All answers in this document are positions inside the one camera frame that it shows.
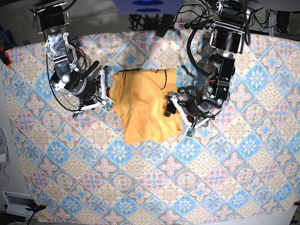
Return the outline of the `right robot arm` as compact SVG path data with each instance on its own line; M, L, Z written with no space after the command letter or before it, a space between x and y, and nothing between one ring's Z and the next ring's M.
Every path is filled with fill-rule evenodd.
M69 25L68 10L74 4L74 0L43 0L30 9L38 33L45 38L46 59L54 63L54 73L48 78L50 89L53 93L78 98L80 104L72 110L75 113L96 108L109 111L114 101L107 96L108 66L101 67L99 61L88 69L79 66L81 49L69 42L69 33L63 30Z

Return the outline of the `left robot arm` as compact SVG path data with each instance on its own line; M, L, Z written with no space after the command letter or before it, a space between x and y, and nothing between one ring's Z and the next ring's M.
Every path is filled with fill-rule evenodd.
M210 46L214 53L207 59L204 70L196 63L191 42L198 30L211 28ZM230 79L235 73L234 54L242 53L243 46L250 44L250 32L246 5L243 1L218 0L215 16L198 21L187 41L187 54L194 68L206 80L201 88L189 85L184 88L186 100L179 100L179 93L170 92L164 116L179 112L186 123L199 125L215 118L214 110L221 111L230 98Z

